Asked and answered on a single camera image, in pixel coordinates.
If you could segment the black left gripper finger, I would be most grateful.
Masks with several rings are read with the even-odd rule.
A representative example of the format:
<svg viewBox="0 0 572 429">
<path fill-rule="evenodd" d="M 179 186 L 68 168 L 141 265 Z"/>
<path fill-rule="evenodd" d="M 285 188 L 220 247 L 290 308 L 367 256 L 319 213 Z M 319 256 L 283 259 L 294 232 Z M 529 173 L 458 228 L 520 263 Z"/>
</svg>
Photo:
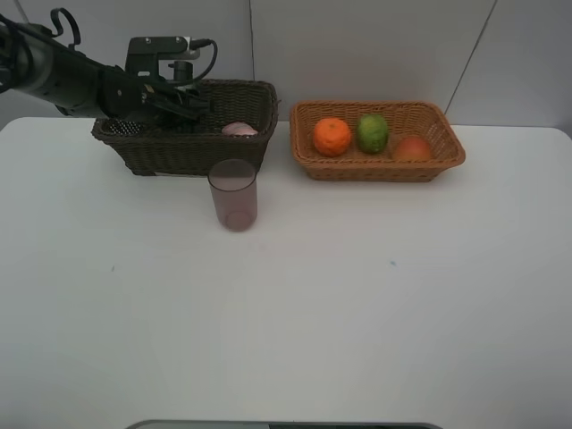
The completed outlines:
<svg viewBox="0 0 572 429">
<path fill-rule="evenodd" d="M 203 98 L 195 89 L 145 87 L 145 102 L 151 100 L 164 100 L 179 105 L 187 105 L 192 101 L 207 101 L 208 112 L 210 111 L 210 101 Z"/>
<path fill-rule="evenodd" d="M 192 101 L 187 105 L 164 100 L 151 100 L 144 103 L 148 116 L 155 122 L 191 121 L 196 122 L 208 113 L 207 101 Z"/>
</svg>

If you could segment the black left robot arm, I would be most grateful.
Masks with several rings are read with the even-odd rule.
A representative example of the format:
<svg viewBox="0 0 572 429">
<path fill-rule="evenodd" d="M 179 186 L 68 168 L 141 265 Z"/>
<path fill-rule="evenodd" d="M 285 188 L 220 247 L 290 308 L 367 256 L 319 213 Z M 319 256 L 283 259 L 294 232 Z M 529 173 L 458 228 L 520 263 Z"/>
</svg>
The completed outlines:
<svg viewBox="0 0 572 429">
<path fill-rule="evenodd" d="M 87 58 L 47 28 L 1 18 L 1 91 L 54 105 L 63 115 L 128 122 L 197 121 L 211 103 L 166 82 Z"/>
</svg>

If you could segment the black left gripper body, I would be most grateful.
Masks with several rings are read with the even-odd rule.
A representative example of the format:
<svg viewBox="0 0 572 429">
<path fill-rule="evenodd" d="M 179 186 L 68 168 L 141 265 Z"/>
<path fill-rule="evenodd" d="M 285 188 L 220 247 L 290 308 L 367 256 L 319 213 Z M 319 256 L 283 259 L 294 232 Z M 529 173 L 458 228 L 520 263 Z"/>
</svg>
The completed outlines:
<svg viewBox="0 0 572 429">
<path fill-rule="evenodd" d="M 98 119 L 155 122 L 144 106 L 145 87 L 172 87 L 164 80 L 134 76 L 117 66 L 100 67 L 97 78 Z"/>
</svg>

